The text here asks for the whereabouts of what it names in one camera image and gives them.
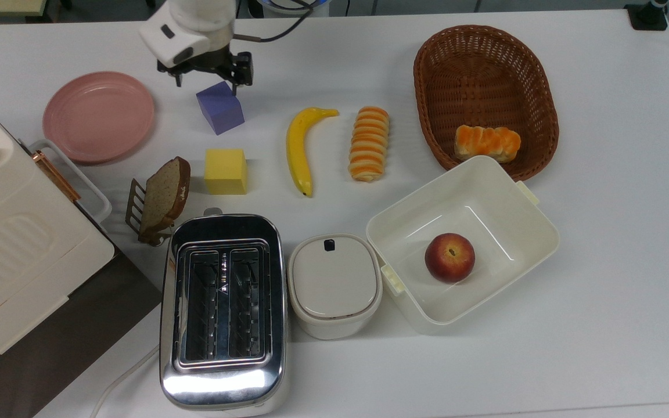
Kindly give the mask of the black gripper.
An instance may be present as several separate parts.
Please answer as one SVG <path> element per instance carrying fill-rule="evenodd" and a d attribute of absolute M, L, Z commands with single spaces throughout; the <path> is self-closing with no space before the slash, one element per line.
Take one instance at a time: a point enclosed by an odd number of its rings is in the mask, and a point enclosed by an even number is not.
<path fill-rule="evenodd" d="M 239 87 L 253 85 L 253 57 L 249 51 L 232 55 L 229 49 L 209 51 L 197 55 L 172 68 L 157 62 L 157 71 L 168 73 L 175 79 L 176 87 L 182 87 L 182 75 L 192 71 L 232 76 L 232 95 L 236 96 Z"/>

